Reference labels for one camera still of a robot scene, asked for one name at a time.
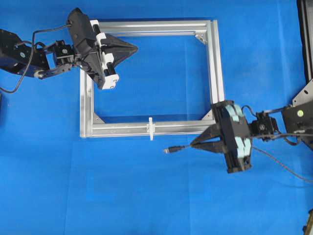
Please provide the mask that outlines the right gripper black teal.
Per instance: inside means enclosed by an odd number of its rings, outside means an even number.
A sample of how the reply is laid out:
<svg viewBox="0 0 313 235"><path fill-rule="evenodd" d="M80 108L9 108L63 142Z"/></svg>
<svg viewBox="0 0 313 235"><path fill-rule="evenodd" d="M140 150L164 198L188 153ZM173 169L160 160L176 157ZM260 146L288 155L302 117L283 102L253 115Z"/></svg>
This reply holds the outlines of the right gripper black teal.
<svg viewBox="0 0 313 235"><path fill-rule="evenodd" d="M216 124L205 129L191 143L194 149L224 153L227 172L236 173L251 168L252 138L242 109L232 100L211 106ZM206 142L220 137L221 142Z"/></svg>

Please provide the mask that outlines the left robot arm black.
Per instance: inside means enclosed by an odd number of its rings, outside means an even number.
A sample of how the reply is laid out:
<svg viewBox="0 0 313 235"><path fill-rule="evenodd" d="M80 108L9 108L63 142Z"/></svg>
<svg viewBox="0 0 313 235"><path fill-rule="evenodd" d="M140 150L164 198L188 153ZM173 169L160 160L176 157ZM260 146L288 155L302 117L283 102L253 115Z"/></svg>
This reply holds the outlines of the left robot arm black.
<svg viewBox="0 0 313 235"><path fill-rule="evenodd" d="M100 90L112 89L119 76L115 67L137 52L135 45L100 31L99 21L90 20L81 9L75 8L68 15L64 26L51 31L68 29L73 44L63 40L50 45L42 42L23 41L13 32L0 31L0 68L24 77L46 79L82 69Z"/></svg>

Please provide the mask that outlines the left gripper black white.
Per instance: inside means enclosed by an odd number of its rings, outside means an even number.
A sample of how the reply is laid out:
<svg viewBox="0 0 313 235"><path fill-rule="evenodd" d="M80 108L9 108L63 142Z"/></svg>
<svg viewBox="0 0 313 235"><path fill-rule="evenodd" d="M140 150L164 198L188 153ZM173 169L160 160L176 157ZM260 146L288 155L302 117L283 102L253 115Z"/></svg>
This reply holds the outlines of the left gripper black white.
<svg viewBox="0 0 313 235"><path fill-rule="evenodd" d="M138 47L110 34L101 32L98 20L90 20L81 9L74 8L67 17L68 30L76 53L80 54L81 69L100 90L113 89L119 80L114 68L137 52Z"/></svg>

